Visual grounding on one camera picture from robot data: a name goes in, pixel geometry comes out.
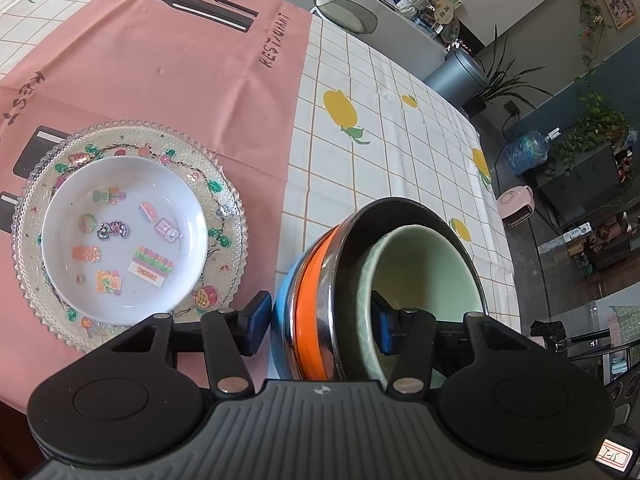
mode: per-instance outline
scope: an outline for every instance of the pink table runner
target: pink table runner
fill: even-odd
[[[41,125],[73,133],[126,118],[183,131],[218,154],[244,204],[241,308],[258,290],[273,293],[311,17],[282,0],[230,1],[251,17],[192,0],[93,0],[66,20],[0,82],[0,189],[20,195],[14,163]],[[24,410],[34,387],[80,354],[33,315],[14,277],[10,236],[0,238],[2,400]],[[248,363],[258,386],[267,357],[264,344]],[[180,368],[206,384],[201,356],[184,356]]]

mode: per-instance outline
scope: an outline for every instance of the picture frame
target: picture frame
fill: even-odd
[[[604,0],[616,29],[628,25],[636,18],[636,8],[631,0]]]

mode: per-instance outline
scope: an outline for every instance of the gray trash bin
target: gray trash bin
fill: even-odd
[[[456,108],[489,86],[478,63],[461,48],[451,50],[424,83]]]

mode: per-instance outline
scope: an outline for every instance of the light green ceramic bowl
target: light green ceramic bowl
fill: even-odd
[[[398,356],[378,350],[371,329],[371,291],[396,310],[431,312],[439,321],[462,321],[465,312],[482,312],[476,282],[462,256],[449,241],[421,225],[399,227],[386,234],[358,262],[354,276],[358,352],[370,379],[386,388]],[[444,377],[434,372],[431,387]]]

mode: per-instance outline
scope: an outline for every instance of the gray floor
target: gray floor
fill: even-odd
[[[501,133],[487,120],[477,116],[472,120],[480,133],[480,143],[492,173],[494,193],[498,195],[524,182],[515,176],[502,156],[494,169],[496,157],[505,143]],[[569,258],[566,248],[558,248],[538,254],[537,246],[558,236],[546,220],[553,225],[543,200],[535,196],[536,211],[526,221],[506,230],[507,241],[513,259],[514,280],[520,306],[522,333],[529,335],[529,327],[535,320],[547,320],[589,301],[586,279],[579,265]]]

